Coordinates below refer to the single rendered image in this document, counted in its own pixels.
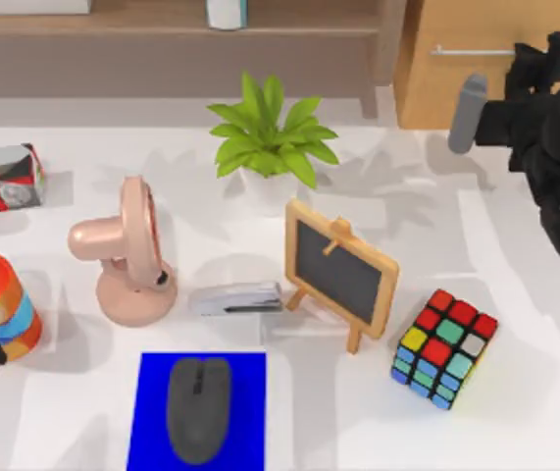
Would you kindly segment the wooden cupboard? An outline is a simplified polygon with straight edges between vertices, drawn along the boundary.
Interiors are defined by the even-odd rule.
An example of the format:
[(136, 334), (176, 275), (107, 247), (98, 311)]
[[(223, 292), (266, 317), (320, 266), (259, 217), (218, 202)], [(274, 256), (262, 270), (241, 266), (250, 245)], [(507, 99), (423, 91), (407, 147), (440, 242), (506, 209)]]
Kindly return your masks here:
[(449, 128), (465, 79), (488, 78), (488, 95), (503, 95), (512, 56), (433, 56), (445, 49), (543, 48), (560, 30), (560, 0), (408, 0), (393, 78), (399, 126)]

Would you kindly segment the wooden framed blackboard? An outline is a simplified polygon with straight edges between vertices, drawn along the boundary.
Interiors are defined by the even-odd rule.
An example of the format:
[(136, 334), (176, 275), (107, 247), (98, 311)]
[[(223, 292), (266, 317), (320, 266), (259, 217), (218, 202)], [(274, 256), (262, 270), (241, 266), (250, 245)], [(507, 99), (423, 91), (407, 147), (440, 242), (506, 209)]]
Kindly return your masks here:
[(379, 339), (386, 327), (399, 275), (398, 263), (352, 232), (292, 199), (285, 206), (285, 277), (296, 292), (285, 307), (305, 296), (322, 303), (349, 326), (346, 350), (356, 353), (362, 336)]

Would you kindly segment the colourful puzzle cube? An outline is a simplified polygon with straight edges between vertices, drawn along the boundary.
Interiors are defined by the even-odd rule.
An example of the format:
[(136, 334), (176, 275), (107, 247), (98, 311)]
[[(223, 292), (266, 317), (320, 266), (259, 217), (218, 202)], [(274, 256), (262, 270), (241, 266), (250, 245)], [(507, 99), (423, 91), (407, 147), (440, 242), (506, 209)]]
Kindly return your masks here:
[(498, 327), (496, 318), (439, 288), (400, 339), (390, 377), (449, 410)]

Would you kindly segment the green plant in white pot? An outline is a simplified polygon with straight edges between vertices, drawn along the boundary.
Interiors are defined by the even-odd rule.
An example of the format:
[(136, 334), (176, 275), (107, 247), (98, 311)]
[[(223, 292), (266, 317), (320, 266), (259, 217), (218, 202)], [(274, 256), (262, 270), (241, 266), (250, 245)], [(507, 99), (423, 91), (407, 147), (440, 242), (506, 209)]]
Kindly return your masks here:
[(311, 158), (339, 164), (327, 145), (337, 133), (316, 116), (322, 100), (318, 95), (297, 100), (282, 117), (284, 88), (277, 76), (270, 75), (260, 84), (244, 71), (240, 85), (239, 102), (207, 106), (222, 119), (210, 130), (223, 140), (215, 157), (216, 176), (239, 173), (252, 206), (265, 216), (275, 216), (301, 185), (317, 187)]

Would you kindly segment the white and blue bottle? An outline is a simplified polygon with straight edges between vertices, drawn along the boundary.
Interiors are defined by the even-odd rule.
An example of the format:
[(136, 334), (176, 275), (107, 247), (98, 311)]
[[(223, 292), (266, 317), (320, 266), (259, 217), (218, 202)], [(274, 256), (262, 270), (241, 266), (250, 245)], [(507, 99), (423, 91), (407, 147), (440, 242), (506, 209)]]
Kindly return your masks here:
[(205, 0), (209, 28), (239, 30), (247, 27), (248, 0)]

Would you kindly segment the grey stapler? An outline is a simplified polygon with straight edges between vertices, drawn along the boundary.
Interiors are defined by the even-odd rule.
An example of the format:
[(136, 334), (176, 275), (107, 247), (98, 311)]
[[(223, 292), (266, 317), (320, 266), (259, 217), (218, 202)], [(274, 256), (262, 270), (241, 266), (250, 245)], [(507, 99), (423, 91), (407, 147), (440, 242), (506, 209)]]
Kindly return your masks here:
[(200, 288), (188, 297), (191, 312), (201, 316), (281, 312), (281, 288), (277, 282), (235, 283)]

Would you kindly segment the wooden open shelf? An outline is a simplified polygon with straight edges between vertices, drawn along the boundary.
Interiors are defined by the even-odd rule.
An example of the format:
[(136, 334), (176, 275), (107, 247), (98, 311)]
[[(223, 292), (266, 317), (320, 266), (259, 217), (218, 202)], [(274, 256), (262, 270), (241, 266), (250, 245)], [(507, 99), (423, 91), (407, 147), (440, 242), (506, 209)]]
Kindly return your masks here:
[(248, 26), (207, 26), (204, 0), (93, 0), (87, 15), (0, 16), (0, 98), (232, 98), (240, 75), (290, 98), (377, 113), (407, 0), (248, 0)]

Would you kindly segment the pink desk fan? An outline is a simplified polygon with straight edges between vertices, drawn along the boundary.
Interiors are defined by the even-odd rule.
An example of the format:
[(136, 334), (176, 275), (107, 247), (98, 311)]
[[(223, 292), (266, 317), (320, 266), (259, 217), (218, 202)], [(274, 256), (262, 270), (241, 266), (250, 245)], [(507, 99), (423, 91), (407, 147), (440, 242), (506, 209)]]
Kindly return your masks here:
[(177, 278), (163, 259), (152, 191), (143, 177), (124, 179), (119, 215), (73, 225), (68, 247), (78, 260), (101, 263), (96, 297), (111, 321), (143, 327), (174, 306)]

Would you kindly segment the dark grey computer mouse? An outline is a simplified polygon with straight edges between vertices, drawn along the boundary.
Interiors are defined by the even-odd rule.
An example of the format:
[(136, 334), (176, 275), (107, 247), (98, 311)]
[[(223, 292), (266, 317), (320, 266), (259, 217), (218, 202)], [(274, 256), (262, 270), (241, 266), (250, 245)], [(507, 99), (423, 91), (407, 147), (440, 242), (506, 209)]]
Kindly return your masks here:
[(171, 369), (166, 425), (174, 454), (204, 465), (221, 451), (229, 431), (232, 374), (221, 357), (184, 357)]

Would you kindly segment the blue mouse pad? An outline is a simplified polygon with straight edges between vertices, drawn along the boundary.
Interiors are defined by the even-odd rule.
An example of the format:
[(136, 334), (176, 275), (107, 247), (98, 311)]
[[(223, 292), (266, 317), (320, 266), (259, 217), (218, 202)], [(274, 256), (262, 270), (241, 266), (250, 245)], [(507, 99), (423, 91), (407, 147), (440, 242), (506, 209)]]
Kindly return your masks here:
[[(232, 396), (227, 439), (204, 465), (173, 452), (166, 425), (171, 369), (184, 357), (221, 357), (230, 366)], [(262, 352), (151, 352), (141, 357), (127, 471), (265, 471), (267, 358)]]

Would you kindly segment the white box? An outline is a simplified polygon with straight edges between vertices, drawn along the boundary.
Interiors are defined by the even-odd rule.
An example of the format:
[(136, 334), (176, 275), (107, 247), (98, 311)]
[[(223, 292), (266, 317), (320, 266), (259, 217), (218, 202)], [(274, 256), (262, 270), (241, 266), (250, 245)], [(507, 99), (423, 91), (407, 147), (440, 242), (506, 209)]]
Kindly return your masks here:
[(88, 15), (92, 0), (0, 0), (0, 16)]

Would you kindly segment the red and grey picture cube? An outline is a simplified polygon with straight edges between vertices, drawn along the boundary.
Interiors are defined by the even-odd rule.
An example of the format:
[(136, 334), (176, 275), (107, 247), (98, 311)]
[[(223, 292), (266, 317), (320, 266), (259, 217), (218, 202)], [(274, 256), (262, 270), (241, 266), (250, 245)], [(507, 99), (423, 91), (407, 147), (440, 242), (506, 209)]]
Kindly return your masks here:
[(45, 178), (31, 143), (0, 146), (0, 212), (40, 206)]

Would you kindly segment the orange multicoloured cup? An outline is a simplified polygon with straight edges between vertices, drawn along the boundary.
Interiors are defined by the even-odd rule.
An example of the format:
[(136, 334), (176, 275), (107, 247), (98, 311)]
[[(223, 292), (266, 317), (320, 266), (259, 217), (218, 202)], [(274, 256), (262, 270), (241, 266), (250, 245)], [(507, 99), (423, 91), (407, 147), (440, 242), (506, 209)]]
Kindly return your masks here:
[(11, 263), (0, 255), (0, 344), (9, 361), (35, 349), (42, 323)]

